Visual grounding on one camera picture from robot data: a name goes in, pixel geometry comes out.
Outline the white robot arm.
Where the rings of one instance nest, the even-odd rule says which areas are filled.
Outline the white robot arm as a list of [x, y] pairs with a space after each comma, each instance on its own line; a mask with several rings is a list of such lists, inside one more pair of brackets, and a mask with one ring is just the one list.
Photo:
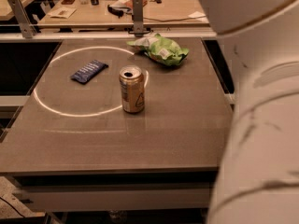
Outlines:
[[206, 224], [299, 224], [299, 0], [199, 0], [235, 87]]

